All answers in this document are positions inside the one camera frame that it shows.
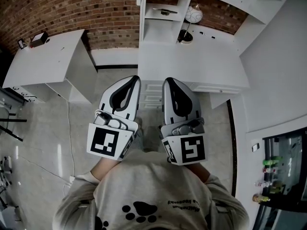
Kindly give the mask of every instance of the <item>lamp shade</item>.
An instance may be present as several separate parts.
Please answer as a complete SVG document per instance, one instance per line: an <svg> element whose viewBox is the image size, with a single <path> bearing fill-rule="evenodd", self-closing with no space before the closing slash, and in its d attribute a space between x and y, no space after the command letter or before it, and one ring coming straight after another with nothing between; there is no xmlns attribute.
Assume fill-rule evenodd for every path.
<svg viewBox="0 0 307 230"><path fill-rule="evenodd" d="M197 23L202 19L202 11L199 9L197 4L194 8L192 6L188 7L185 19L190 23Z"/></svg>

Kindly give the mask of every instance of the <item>gray sweatshirt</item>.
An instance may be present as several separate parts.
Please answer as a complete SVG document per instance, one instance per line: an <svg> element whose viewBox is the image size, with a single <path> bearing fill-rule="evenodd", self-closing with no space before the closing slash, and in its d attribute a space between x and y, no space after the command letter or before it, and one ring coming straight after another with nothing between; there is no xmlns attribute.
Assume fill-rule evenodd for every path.
<svg viewBox="0 0 307 230"><path fill-rule="evenodd" d="M98 181L77 176L53 230L245 230L248 215L216 176L206 183L167 155L134 150Z"/></svg>

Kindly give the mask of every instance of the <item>lamp base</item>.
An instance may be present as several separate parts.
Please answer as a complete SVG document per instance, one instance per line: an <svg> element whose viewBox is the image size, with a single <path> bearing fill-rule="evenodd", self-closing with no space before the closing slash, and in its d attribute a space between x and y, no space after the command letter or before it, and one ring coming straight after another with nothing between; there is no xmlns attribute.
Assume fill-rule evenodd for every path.
<svg viewBox="0 0 307 230"><path fill-rule="evenodd" d="M193 41L193 36L187 32L186 36L186 30L181 30L178 36L178 41L182 44L190 44Z"/></svg>

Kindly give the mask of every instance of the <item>paw print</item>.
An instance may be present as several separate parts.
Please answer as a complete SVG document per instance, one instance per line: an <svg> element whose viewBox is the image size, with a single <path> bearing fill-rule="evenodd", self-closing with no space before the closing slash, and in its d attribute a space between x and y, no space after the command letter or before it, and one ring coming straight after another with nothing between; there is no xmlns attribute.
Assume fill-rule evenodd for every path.
<svg viewBox="0 0 307 230"><path fill-rule="evenodd" d="M157 206L149 205L147 203L139 202L139 201L134 202L133 205L135 207L136 212L140 215L139 217L136 218L136 221L138 223L145 222L146 221L145 216L149 216L147 220L150 223L153 223L157 220L156 216L150 216L158 210ZM122 210L123 212L127 213L126 215L127 220L133 220L135 218L135 214L129 213L131 210L130 206L125 205L123 206Z"/></svg>
<svg viewBox="0 0 307 230"><path fill-rule="evenodd" d="M99 217L95 217L95 230L106 230L106 227L108 226L109 223L107 221L104 221L104 223L102 223Z"/></svg>

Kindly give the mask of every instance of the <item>tiled floor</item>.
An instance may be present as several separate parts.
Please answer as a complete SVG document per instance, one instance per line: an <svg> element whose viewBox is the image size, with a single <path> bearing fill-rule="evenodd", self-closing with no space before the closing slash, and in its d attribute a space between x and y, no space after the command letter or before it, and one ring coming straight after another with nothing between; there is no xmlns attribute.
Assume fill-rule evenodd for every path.
<svg viewBox="0 0 307 230"><path fill-rule="evenodd" d="M95 103L70 104L75 175L88 172L99 160L99 157L86 153L86 141L88 123L94 119L94 111L102 92L117 80L135 74L136 69L100 70L95 88ZM205 119L210 155L203 165L231 190L232 145L227 106L223 104L212 110L207 94L198 93L198 97ZM8 189L8 193L22 210L26 229L49 230L53 214L63 198L63 180L69 181L69 176L73 173L67 104L64 99L54 95L46 104L27 104L19 116L28 120L15 127L15 132L24 138L24 142L21 143L7 134L0 135L0 155L11 156L13 163L13 186ZM156 110L139 111L138 116L143 119L144 146L164 151L157 131L163 114Z"/></svg>

